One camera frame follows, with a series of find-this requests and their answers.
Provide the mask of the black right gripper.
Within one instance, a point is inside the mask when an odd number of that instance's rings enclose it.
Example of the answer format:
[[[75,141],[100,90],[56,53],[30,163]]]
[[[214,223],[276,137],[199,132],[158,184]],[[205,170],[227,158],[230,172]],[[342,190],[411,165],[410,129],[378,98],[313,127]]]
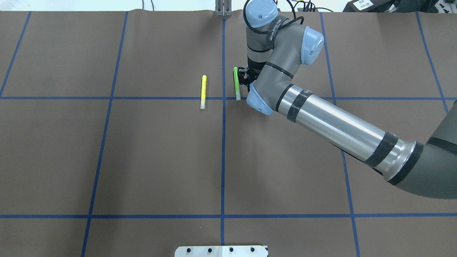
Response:
[[[238,67],[238,82],[240,85],[249,86],[255,80],[257,80],[258,76],[260,75],[263,66],[250,68],[246,66]]]

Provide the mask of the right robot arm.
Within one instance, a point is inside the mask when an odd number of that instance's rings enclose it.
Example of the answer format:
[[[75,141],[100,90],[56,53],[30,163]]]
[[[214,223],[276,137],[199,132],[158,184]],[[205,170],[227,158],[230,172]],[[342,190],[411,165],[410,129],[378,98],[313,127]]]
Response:
[[[247,104],[264,115],[278,112],[374,169],[391,185],[414,195],[457,196],[456,105],[425,144],[404,141],[292,83],[324,46],[322,33],[278,13],[274,0],[247,0]]]

